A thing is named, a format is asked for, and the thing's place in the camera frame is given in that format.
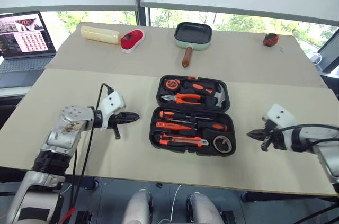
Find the red white oval device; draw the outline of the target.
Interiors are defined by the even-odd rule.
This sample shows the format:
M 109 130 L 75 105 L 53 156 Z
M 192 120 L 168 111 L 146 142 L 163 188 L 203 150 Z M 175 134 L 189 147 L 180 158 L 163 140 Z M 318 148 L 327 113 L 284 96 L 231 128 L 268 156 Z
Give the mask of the red white oval device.
M 120 39 L 120 47 L 122 52 L 131 53 L 145 39 L 145 33 L 141 29 L 135 29 L 125 34 Z

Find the black table leg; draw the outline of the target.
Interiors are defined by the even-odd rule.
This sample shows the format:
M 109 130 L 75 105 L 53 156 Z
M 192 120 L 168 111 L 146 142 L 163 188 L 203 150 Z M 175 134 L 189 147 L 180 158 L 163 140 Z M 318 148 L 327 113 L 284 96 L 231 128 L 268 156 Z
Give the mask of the black table leg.
M 65 182 L 70 184 L 73 183 L 74 187 L 79 186 L 80 188 L 84 188 L 86 190 L 96 190 L 99 186 L 99 181 L 92 176 L 83 176 L 80 185 L 78 185 L 80 181 L 79 175 L 75 175 L 75 177 L 72 175 L 66 175 L 65 177 Z
M 283 194 L 283 193 L 252 192 L 252 191 L 244 192 L 243 194 L 241 194 L 240 199 L 244 203 L 296 200 L 296 199 L 321 199 L 327 202 L 339 203 L 339 196 Z

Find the white charger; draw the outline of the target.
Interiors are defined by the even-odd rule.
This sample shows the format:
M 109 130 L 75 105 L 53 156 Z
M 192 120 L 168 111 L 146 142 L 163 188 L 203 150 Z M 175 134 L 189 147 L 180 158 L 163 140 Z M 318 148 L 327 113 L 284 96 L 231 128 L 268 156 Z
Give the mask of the white charger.
M 322 56 L 321 56 L 321 54 L 315 52 L 315 53 L 313 53 L 312 56 L 310 57 L 310 60 L 311 60 L 311 62 L 312 62 L 314 65 L 318 65 L 318 64 L 320 64 L 321 61 L 322 61 Z

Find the grey laptop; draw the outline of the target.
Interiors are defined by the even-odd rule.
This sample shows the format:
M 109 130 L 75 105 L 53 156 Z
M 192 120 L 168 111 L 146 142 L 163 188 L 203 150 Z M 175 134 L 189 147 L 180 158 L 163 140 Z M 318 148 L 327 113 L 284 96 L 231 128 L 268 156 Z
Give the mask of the grey laptop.
M 0 15 L 0 89 L 32 86 L 56 52 L 39 11 Z

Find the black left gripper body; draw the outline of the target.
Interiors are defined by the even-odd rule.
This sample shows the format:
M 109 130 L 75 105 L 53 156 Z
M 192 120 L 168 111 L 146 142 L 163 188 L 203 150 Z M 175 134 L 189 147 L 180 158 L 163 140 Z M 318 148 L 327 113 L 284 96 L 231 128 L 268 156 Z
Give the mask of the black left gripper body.
M 108 120 L 107 129 L 112 129 L 115 135 L 115 139 L 119 140 L 121 138 L 120 132 L 118 129 L 118 122 L 120 121 L 120 114 L 114 114 L 110 116 Z

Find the black tool case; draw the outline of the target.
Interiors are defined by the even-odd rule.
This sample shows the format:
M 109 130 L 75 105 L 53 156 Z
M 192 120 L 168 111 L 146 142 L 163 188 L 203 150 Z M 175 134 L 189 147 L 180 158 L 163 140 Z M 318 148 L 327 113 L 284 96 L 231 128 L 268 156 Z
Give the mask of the black tool case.
M 180 88 L 176 91 L 169 91 L 164 88 L 165 81 L 167 79 L 178 79 L 181 81 Z M 221 84 L 225 90 L 226 98 L 222 103 L 222 107 L 216 107 L 215 104 L 217 100 L 214 97 L 209 97 L 201 95 L 195 92 L 192 88 L 185 88 L 183 86 L 184 82 L 189 80 L 195 83 L 201 83 L 205 87 L 215 88 L 216 84 Z M 161 99 L 162 95 L 175 95 L 177 93 L 181 94 L 198 94 L 202 97 L 200 104 L 175 104 L 173 101 L 166 101 Z M 201 77 L 191 77 L 191 76 L 181 76 L 181 75 L 165 75 L 159 81 L 158 90 L 156 93 L 156 100 L 158 107 L 154 109 L 151 121 L 150 121 L 150 131 L 149 131 L 149 140 L 151 144 L 158 149 L 166 149 L 176 153 L 194 153 L 201 156 L 221 156 L 226 157 L 232 155 L 236 151 L 236 137 L 235 137 L 235 128 L 232 118 L 226 113 L 230 108 L 230 99 L 228 94 L 228 89 L 226 84 L 217 79 L 201 78 Z M 182 121 L 197 122 L 197 121 L 211 121 L 215 123 L 225 124 L 228 127 L 227 131 L 217 131 L 209 128 L 196 128 L 196 130 L 170 130 L 164 128 L 157 128 L 155 126 L 156 122 L 166 122 L 169 119 L 163 119 L 159 116 L 160 111 L 173 111 L 180 112 L 186 115 L 191 116 L 192 118 L 188 119 L 178 119 Z M 162 145 L 159 143 L 159 136 L 164 132 L 169 135 L 176 136 L 185 136 L 185 137 L 201 137 L 209 142 L 208 146 L 196 147 L 195 145 L 180 144 L 170 142 L 169 145 Z M 213 146 L 213 139 L 216 136 L 223 135 L 230 139 L 233 149 L 229 153 L 220 153 L 215 150 Z

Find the orange black tape measure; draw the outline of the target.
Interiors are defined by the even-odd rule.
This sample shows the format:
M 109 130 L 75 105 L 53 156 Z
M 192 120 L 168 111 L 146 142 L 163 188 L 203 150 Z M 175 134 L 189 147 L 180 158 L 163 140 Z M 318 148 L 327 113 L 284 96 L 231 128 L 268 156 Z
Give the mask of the orange black tape measure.
M 176 91 L 180 88 L 181 81 L 178 79 L 167 79 L 164 88 L 169 91 Z

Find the grey rounded cover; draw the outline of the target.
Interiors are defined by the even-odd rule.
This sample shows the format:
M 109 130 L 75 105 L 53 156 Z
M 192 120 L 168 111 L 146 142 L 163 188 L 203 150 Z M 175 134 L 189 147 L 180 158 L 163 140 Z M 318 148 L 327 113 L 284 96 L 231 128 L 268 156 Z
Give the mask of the grey rounded cover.
M 129 200 L 121 224 L 151 224 L 153 198 L 146 189 L 140 189 Z
M 186 214 L 189 223 L 225 224 L 213 202 L 206 195 L 199 192 L 187 197 Z

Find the orange black handled screwdriver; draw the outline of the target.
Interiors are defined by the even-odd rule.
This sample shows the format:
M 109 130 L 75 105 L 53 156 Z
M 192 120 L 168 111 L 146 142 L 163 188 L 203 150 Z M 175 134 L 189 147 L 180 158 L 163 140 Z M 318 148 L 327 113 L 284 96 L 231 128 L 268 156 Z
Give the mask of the orange black handled screwdriver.
M 163 119 L 174 119 L 174 120 L 192 118 L 191 116 L 186 115 L 184 113 L 173 111 L 160 111 L 159 116 Z
M 197 122 L 189 122 L 189 121 L 182 121 L 182 120 L 174 120 L 174 119 L 169 119 L 166 120 L 166 122 L 174 122 L 180 125 L 187 125 L 190 127 L 195 126 L 197 129 L 198 128 L 209 128 L 212 130 L 217 130 L 217 131 L 227 131 L 228 127 L 225 124 L 221 123 L 215 123 L 211 121 L 197 121 Z

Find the cream plastic bottle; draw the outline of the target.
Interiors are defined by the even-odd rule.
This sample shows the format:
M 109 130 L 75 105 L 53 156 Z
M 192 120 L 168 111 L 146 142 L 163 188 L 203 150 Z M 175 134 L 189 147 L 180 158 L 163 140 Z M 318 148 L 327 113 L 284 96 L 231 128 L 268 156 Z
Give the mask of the cream plastic bottle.
M 88 40 L 99 41 L 110 44 L 120 44 L 120 32 L 104 28 L 95 28 L 91 26 L 82 26 L 80 28 L 81 36 Z

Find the orange voltage tester pen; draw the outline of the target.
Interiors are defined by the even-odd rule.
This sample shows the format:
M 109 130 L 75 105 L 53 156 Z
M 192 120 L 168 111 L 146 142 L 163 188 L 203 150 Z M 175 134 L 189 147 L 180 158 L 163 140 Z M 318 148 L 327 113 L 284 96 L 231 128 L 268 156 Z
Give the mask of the orange voltage tester pen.
M 189 126 L 184 126 L 184 125 L 176 124 L 176 123 L 168 123 L 168 122 L 156 122 L 155 126 L 157 128 L 164 128 L 164 129 L 170 129 L 170 130 L 196 130 L 196 128 L 192 128 Z

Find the black electrical tape roll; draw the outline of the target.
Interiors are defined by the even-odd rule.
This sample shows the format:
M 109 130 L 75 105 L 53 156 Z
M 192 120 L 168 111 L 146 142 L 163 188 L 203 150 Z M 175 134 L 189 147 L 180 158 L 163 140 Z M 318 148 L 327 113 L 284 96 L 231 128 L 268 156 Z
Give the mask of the black electrical tape roll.
M 213 139 L 213 146 L 220 153 L 229 153 L 233 149 L 230 139 L 223 135 L 216 136 Z

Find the orange handled pliers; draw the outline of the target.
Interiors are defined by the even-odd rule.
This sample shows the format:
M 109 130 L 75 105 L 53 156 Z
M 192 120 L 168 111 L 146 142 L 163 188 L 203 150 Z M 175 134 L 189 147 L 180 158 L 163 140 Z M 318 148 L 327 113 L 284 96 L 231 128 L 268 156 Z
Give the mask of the orange handled pliers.
M 200 104 L 202 97 L 198 94 L 181 94 L 177 93 L 175 95 L 162 95 L 161 99 L 166 101 L 173 101 L 175 104 Z

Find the orange black utility knife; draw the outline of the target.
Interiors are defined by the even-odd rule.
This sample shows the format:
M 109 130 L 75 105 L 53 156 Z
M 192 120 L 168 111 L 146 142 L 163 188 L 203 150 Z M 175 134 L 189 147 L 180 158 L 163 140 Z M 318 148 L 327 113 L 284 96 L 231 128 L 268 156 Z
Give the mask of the orange black utility knife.
M 169 145 L 170 142 L 195 145 L 196 147 L 208 146 L 209 142 L 201 137 L 185 137 L 185 136 L 176 136 L 169 135 L 162 132 L 159 136 L 159 143 L 162 145 Z

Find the beige paper table cover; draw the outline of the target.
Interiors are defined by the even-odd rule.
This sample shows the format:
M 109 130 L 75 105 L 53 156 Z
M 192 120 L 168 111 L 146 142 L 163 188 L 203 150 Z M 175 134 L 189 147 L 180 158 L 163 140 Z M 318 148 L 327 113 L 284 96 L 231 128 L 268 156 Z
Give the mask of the beige paper table cover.
M 332 195 L 334 189 L 317 157 L 270 148 L 247 136 L 263 126 L 262 115 L 279 104 L 299 124 L 339 125 L 339 100 L 330 89 L 227 82 L 236 151 L 228 157 L 198 156 L 157 149 L 149 141 L 151 115 L 157 107 L 159 78 L 48 69 L 0 129 L 0 166 L 30 169 L 64 106 L 94 106 L 102 83 L 125 99 L 140 119 L 110 130 L 83 133 L 77 172 L 88 156 L 86 175 L 169 182 L 236 190 Z
M 119 45 L 87 40 L 76 29 L 48 64 L 53 69 L 162 77 L 184 75 L 224 82 L 324 88 L 313 63 L 290 35 L 276 45 L 263 45 L 264 34 L 213 31 L 206 50 L 193 51 L 182 66 L 184 49 L 176 46 L 173 28 L 143 26 L 144 40 L 131 53 Z

